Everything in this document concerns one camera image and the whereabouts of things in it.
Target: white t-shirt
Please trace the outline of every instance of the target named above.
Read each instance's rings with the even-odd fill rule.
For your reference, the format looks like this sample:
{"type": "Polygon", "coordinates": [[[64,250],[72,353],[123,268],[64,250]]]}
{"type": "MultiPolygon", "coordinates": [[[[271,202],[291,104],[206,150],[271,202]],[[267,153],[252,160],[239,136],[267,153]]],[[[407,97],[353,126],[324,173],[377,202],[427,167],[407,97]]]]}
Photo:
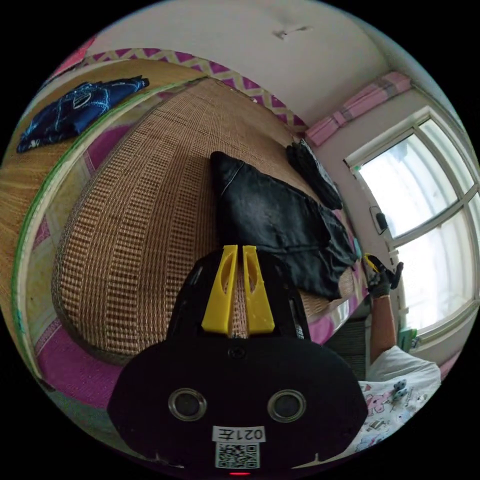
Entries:
{"type": "Polygon", "coordinates": [[[415,415],[441,384],[436,363],[416,358],[398,346],[383,352],[367,370],[366,380],[359,382],[368,406],[368,416],[350,446],[333,458],[299,465],[313,467],[348,457],[372,447],[396,432],[415,415]],[[394,400],[394,385],[406,381],[407,394],[394,400]]]}

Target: window pane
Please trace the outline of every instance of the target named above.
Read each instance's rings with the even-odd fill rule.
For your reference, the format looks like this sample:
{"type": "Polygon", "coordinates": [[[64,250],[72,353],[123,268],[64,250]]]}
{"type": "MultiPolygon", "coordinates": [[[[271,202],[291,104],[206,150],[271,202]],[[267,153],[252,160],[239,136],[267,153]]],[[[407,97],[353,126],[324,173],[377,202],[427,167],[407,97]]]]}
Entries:
{"type": "Polygon", "coordinates": [[[406,323],[423,329],[445,320],[474,297],[473,249],[463,210],[398,248],[406,323]]]}
{"type": "Polygon", "coordinates": [[[360,174],[385,214],[393,238],[457,200],[444,171],[416,135],[363,165],[360,174]]]}
{"type": "Polygon", "coordinates": [[[480,250],[480,193],[477,193],[468,203],[473,223],[475,225],[475,236],[480,250]]]}
{"type": "Polygon", "coordinates": [[[431,119],[422,123],[422,125],[420,125],[420,130],[428,135],[430,140],[435,144],[448,162],[460,183],[463,193],[468,192],[474,186],[474,179],[472,178],[472,175],[470,175],[469,169],[465,165],[462,156],[459,154],[455,145],[450,141],[445,132],[431,119]]]}

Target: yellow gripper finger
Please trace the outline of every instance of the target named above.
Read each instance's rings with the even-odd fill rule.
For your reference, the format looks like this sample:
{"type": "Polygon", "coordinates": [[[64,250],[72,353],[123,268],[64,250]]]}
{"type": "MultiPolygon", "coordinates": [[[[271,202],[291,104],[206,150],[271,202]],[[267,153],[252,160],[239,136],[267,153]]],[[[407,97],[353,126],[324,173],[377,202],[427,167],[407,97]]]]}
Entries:
{"type": "Polygon", "coordinates": [[[374,272],[377,272],[379,273],[379,269],[377,268],[377,266],[370,260],[370,257],[373,257],[373,255],[371,253],[366,253],[363,258],[364,260],[366,261],[366,264],[374,271],[374,272]]]}
{"type": "Polygon", "coordinates": [[[230,336],[237,288],[238,245],[225,245],[201,326],[205,332],[230,336]]]}
{"type": "Polygon", "coordinates": [[[255,246],[243,247],[243,274],[248,335],[270,334],[275,329],[275,322],[255,246]]]}

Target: camera lens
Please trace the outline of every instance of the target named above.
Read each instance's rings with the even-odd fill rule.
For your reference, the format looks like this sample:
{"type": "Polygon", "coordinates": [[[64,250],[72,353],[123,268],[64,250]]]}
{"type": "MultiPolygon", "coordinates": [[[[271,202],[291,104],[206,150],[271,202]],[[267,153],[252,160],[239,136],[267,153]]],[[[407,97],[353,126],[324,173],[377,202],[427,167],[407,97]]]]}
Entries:
{"type": "Polygon", "coordinates": [[[203,395],[191,388],[180,388],[168,399],[171,414],[184,422],[202,418],[207,410],[207,401],[203,395]]]}
{"type": "Polygon", "coordinates": [[[282,390],[268,401],[268,414],[277,422],[294,422],[305,412],[305,397],[296,390],[282,390]]]}

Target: ceiling fixture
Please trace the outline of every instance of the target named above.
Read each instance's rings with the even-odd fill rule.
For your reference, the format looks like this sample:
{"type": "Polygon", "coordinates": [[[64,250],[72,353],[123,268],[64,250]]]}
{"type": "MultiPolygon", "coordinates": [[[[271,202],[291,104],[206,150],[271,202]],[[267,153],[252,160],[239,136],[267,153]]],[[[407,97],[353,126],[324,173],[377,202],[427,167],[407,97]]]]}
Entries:
{"type": "Polygon", "coordinates": [[[294,30],[274,31],[273,34],[280,40],[286,40],[287,36],[294,32],[309,32],[310,30],[312,30],[311,26],[301,26],[299,28],[295,28],[294,30]]]}

